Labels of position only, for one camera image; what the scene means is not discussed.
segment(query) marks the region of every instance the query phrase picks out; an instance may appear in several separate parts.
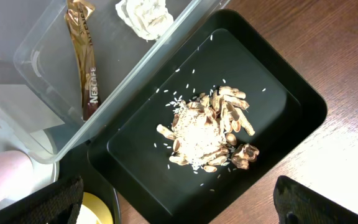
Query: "wooden table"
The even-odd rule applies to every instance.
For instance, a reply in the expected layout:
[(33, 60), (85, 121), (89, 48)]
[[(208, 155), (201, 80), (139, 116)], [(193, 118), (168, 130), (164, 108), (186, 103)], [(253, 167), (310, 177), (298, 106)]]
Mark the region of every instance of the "wooden table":
[[(213, 223), (278, 223), (277, 177), (287, 175), (358, 213), (358, 0), (232, 0), (323, 96), (324, 124)], [(147, 223), (120, 197), (122, 222)]]

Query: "plastic container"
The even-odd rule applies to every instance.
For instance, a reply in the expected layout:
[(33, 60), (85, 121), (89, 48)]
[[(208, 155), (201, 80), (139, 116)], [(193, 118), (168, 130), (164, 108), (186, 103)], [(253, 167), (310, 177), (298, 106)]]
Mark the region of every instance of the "plastic container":
[[(169, 58), (174, 46), (229, 0), (167, 0), (175, 22), (157, 42), (146, 42), (121, 21), (117, 0), (89, 2), (96, 6), (88, 26), (103, 104), (84, 123), (74, 49), (63, 19), (66, 1), (0, 0), (0, 108), (18, 124), (18, 138), (41, 163), (54, 163), (95, 136)], [(53, 142), (53, 152), (34, 137), (39, 131)]]

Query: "black tray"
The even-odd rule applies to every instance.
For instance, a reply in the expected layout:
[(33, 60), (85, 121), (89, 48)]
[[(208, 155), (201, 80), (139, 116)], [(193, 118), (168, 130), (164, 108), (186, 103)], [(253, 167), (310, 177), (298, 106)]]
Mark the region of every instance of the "black tray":
[[(222, 85), (247, 94), (246, 116), (256, 134), (250, 137), (242, 130), (236, 136), (260, 149), (258, 161), (249, 170), (229, 172), (231, 164), (212, 174), (194, 174), (191, 166), (170, 163), (172, 150), (163, 143), (172, 142), (155, 128), (172, 122), (173, 107), (165, 106), (173, 100), (172, 93), (177, 91), (175, 97), (188, 101)], [(89, 156), (150, 223), (207, 223), (312, 133), (326, 113), (322, 97), (238, 13), (222, 10), (168, 59), (93, 141)]]

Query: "brown wrapper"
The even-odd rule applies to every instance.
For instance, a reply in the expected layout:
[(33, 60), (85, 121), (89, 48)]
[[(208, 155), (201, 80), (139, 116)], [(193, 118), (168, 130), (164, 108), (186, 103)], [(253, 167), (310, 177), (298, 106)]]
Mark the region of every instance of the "brown wrapper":
[(83, 119), (86, 121), (101, 104), (96, 79), (93, 43), (86, 20), (94, 6), (84, 0), (67, 0), (65, 20), (74, 44), (81, 80)]

